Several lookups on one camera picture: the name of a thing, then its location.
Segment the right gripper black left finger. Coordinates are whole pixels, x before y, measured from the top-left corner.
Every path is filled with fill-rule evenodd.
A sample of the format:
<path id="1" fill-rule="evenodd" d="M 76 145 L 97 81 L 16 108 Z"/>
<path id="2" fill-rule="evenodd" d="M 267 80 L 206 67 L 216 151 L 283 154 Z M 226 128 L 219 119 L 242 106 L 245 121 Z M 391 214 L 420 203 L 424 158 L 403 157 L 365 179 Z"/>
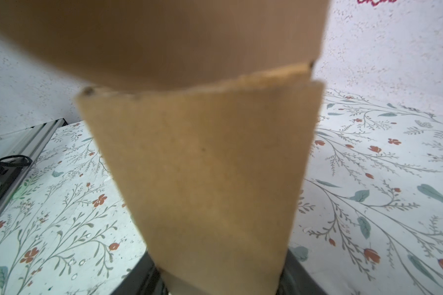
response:
<path id="1" fill-rule="evenodd" d="M 166 295 L 166 285 L 147 252 L 112 295 Z"/>

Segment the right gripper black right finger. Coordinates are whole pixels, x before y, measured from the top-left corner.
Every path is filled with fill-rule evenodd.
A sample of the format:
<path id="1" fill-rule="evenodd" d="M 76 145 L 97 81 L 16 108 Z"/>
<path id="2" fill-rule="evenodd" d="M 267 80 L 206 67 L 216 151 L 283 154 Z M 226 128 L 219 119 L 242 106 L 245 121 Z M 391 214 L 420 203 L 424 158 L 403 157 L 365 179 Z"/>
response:
<path id="1" fill-rule="evenodd" d="M 278 295 L 326 295 L 327 293 L 307 273 L 293 252 L 287 251 Z"/>

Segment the brown cardboard box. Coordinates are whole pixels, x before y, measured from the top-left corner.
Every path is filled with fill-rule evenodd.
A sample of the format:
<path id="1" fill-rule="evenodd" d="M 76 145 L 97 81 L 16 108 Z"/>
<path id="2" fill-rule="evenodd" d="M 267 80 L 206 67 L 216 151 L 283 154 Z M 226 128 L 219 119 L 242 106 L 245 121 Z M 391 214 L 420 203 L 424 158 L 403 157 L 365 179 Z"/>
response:
<path id="1" fill-rule="evenodd" d="M 328 1 L 0 1 L 76 102 L 174 295 L 274 295 L 324 85 Z"/>

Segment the aluminium front rail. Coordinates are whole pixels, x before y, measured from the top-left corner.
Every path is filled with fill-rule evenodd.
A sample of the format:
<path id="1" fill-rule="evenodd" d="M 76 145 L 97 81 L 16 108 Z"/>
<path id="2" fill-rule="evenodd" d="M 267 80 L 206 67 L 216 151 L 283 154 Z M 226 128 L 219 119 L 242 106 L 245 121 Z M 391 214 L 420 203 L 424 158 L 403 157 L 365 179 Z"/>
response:
<path id="1" fill-rule="evenodd" d="M 65 119 L 57 119 L 0 135 L 0 214 L 53 134 L 67 124 Z"/>

